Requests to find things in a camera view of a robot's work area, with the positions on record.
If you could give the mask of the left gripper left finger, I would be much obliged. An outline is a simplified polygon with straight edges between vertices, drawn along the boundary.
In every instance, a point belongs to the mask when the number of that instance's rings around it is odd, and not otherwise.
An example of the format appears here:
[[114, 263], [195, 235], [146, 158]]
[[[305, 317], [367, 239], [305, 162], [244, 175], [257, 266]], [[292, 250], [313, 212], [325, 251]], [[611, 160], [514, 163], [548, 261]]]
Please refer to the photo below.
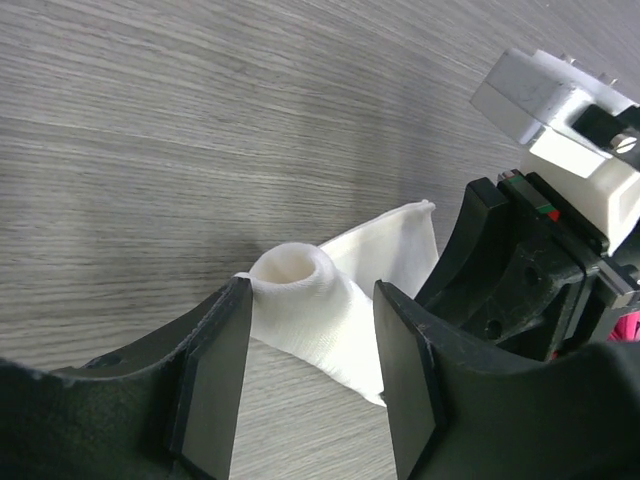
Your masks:
[[1, 362], [5, 479], [225, 479], [252, 319], [235, 277], [79, 368]]

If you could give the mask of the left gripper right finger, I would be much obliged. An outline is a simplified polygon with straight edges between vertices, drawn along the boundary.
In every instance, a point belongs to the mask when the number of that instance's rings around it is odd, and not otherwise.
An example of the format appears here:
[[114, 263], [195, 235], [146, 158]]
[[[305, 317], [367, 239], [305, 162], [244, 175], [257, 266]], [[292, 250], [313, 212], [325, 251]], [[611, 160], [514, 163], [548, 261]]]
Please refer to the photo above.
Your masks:
[[639, 347], [548, 362], [481, 341], [378, 282], [374, 320], [401, 479], [635, 479]]

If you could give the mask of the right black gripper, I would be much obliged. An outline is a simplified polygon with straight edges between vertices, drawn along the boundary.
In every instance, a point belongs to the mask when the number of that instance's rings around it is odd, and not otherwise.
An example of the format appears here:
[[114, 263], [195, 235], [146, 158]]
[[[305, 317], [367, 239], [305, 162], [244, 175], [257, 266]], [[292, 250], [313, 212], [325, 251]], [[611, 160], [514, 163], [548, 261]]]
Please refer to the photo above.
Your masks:
[[470, 182], [451, 237], [415, 300], [504, 350], [547, 361], [606, 339], [639, 309], [639, 223], [608, 241], [535, 173]]

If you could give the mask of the white cloth napkin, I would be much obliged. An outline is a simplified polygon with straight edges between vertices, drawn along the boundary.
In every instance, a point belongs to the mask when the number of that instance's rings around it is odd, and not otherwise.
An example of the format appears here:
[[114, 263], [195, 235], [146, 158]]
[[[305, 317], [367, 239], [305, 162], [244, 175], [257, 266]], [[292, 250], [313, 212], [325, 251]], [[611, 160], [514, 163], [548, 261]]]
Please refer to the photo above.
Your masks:
[[319, 245], [288, 242], [244, 272], [253, 289], [251, 335], [383, 405], [373, 291], [415, 296], [435, 267], [434, 203], [405, 204]]

